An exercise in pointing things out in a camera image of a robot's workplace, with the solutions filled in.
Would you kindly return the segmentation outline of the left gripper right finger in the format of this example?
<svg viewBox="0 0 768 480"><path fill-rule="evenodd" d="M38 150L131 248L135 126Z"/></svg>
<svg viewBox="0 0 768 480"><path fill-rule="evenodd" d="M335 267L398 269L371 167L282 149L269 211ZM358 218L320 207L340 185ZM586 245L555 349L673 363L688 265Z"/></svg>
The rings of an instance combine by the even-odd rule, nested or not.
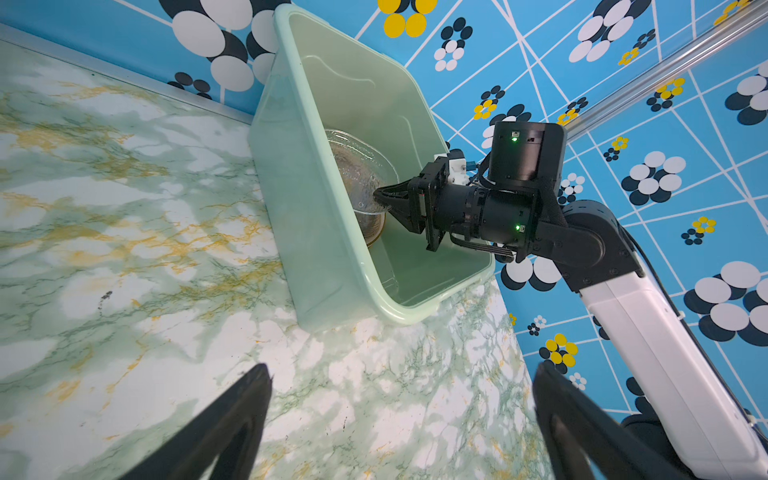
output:
<svg viewBox="0 0 768 480"><path fill-rule="evenodd" d="M617 423L553 365L538 366L533 380L536 419L555 477L688 479L661 422L632 415Z"/></svg>

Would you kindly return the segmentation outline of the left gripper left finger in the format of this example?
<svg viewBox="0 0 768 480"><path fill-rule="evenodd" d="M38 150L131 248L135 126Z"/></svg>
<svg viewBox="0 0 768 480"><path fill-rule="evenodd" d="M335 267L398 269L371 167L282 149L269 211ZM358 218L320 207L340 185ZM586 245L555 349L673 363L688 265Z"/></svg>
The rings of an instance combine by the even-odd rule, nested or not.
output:
<svg viewBox="0 0 768 480"><path fill-rule="evenodd" d="M257 364L125 479L247 479L261 443L272 378Z"/></svg>

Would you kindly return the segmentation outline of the clear glass plate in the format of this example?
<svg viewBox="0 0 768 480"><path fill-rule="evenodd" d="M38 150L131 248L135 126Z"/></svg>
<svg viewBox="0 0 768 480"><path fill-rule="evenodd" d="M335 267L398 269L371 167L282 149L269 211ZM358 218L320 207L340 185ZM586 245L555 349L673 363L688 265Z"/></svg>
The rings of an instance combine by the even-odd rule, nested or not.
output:
<svg viewBox="0 0 768 480"><path fill-rule="evenodd" d="M384 214L387 207L375 200L374 192L400 182L392 163L346 132L326 129L325 134L353 210L364 215Z"/></svg>

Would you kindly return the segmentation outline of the pink glass plate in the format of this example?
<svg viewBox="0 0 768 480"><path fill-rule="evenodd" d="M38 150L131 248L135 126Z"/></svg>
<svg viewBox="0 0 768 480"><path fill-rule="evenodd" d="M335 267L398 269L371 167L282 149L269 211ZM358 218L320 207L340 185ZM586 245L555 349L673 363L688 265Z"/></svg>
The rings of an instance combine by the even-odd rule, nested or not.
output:
<svg viewBox="0 0 768 480"><path fill-rule="evenodd" d="M385 211L355 212L355 216L367 246L373 245L382 235L386 222Z"/></svg>

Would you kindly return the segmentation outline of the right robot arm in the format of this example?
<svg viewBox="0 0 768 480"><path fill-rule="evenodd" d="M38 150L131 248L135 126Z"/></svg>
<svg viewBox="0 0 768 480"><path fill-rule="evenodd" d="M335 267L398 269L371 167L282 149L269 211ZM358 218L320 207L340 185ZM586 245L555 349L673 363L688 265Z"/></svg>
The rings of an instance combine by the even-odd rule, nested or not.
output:
<svg viewBox="0 0 768 480"><path fill-rule="evenodd" d="M616 422L553 359L533 380L538 426L558 479L763 479L755 427L665 292L639 244L596 201L557 200L566 146L555 123L500 122L470 180L443 155L375 201L436 251L457 246L553 262L595 315L653 408Z"/></svg>

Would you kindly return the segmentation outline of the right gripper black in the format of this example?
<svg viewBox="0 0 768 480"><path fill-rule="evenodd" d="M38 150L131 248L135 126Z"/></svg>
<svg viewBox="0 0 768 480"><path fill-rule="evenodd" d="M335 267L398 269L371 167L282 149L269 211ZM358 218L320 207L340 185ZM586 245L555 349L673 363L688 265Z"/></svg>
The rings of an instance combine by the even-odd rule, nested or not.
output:
<svg viewBox="0 0 768 480"><path fill-rule="evenodd" d="M428 163L410 180L377 188L373 198L390 204L388 212L409 232L423 234L433 252L445 237L481 252L526 249L540 219L533 194L450 182L446 158Z"/></svg>

